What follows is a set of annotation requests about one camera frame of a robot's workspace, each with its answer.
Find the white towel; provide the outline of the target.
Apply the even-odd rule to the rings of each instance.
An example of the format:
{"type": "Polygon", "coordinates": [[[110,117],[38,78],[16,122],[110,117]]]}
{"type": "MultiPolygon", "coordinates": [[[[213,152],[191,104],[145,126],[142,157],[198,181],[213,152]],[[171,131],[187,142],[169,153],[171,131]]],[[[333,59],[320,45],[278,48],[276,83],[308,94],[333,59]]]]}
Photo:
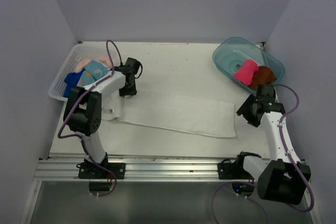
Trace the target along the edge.
{"type": "Polygon", "coordinates": [[[102,105],[102,119],[215,138],[236,136],[234,104],[144,91],[133,97],[114,93],[102,105]]]}

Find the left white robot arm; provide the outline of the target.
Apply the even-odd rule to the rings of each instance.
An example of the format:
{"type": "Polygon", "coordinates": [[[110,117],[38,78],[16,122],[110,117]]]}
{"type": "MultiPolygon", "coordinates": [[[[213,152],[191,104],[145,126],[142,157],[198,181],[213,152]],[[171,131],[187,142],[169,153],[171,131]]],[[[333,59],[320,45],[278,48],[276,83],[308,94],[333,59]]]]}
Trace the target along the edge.
{"type": "Polygon", "coordinates": [[[90,171],[97,178],[104,178],[109,172],[109,165],[105,162],[107,153],[98,133],[102,121],[102,102],[115,92],[120,97],[136,95],[136,75],[141,75],[142,70],[138,60],[128,58],[125,64],[113,66],[92,84],[71,88],[58,138],[75,136],[80,139],[85,159],[92,163],[90,171]]]}

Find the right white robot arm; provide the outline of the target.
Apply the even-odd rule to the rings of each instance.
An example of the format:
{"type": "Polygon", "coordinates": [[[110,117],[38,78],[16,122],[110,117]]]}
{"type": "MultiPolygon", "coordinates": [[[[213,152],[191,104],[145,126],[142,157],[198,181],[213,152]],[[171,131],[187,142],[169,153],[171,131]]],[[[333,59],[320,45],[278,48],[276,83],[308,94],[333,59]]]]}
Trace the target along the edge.
{"type": "Polygon", "coordinates": [[[275,87],[260,84],[256,93],[238,109],[237,115],[250,125],[264,129],[270,161],[266,164],[257,154],[241,153],[242,161],[234,165],[236,176],[251,175],[257,183],[260,199],[299,205],[308,189],[311,170],[294,150],[286,123],[289,112],[276,101],[275,87]]]}

